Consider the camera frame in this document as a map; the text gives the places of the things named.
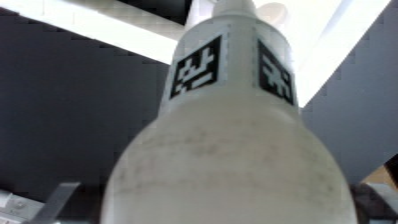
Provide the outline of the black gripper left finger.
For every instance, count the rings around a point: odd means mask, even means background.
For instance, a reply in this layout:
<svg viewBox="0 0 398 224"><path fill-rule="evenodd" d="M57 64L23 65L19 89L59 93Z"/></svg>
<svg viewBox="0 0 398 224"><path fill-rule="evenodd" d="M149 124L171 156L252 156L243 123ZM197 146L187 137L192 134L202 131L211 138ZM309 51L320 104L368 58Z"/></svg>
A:
<svg viewBox="0 0 398 224"><path fill-rule="evenodd" d="M60 224L59 214L78 187L78 182L60 183L44 202L0 189L0 224Z"/></svg>

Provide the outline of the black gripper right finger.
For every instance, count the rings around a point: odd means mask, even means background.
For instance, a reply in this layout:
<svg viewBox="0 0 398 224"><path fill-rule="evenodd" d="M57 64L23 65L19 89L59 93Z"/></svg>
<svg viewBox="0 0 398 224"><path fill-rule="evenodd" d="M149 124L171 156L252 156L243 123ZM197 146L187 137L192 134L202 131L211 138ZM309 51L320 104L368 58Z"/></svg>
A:
<svg viewBox="0 0 398 224"><path fill-rule="evenodd" d="M398 224L398 191L387 184L352 187L359 224Z"/></svg>

